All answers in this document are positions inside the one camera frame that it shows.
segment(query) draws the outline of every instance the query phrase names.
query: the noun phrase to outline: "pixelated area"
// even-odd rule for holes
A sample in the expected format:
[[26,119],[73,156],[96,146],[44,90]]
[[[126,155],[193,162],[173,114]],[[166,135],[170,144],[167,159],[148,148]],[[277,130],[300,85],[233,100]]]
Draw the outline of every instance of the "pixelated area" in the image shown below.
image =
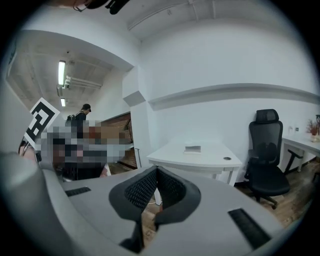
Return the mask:
[[51,126],[36,144],[41,156],[51,158],[54,167],[65,168],[100,168],[119,161],[133,147],[123,130],[92,120]]

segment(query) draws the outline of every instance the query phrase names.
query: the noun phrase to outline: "chair armrest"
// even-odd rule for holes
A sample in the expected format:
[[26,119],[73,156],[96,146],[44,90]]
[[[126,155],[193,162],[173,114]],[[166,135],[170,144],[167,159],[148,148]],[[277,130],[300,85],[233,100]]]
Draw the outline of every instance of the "chair armrest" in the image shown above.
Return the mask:
[[302,159],[302,157],[303,157],[303,156],[300,156],[300,155],[298,155],[297,153],[291,151],[290,149],[288,149],[288,152],[289,152],[291,155],[295,156],[296,158]]
[[259,159],[259,156],[257,155],[257,152],[253,149],[248,150],[249,158],[251,159]]

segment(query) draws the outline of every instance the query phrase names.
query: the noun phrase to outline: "black vent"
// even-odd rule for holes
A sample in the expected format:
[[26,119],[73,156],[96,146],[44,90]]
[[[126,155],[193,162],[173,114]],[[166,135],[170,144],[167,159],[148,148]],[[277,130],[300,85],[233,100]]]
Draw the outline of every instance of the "black vent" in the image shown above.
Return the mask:
[[157,188],[157,173],[150,172],[139,181],[130,185],[125,191],[124,196],[141,212],[147,207],[152,195]]
[[228,214],[253,249],[259,248],[270,240],[270,236],[243,209],[231,210]]
[[84,186],[76,189],[67,190],[65,191],[65,193],[68,197],[72,197],[89,191],[91,191],[91,189],[87,186]]

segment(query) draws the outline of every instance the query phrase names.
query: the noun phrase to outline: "black jacket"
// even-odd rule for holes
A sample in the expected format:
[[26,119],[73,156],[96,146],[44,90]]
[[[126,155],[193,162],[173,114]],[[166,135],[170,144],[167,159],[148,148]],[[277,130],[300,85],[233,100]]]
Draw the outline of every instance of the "black jacket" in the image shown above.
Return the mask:
[[86,120],[86,114],[81,112],[75,116],[75,120]]

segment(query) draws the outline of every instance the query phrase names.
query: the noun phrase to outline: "office chair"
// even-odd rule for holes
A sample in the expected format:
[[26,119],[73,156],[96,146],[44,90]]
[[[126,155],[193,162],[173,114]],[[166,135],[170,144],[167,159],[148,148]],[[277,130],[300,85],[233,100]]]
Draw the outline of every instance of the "office chair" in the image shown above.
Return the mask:
[[257,202],[260,198],[273,203],[276,209],[278,202],[272,199],[290,190],[285,174],[277,167],[280,162],[280,149],[283,124],[279,121],[274,109],[256,111],[256,119],[249,125],[253,149],[249,150],[249,162],[245,178]]

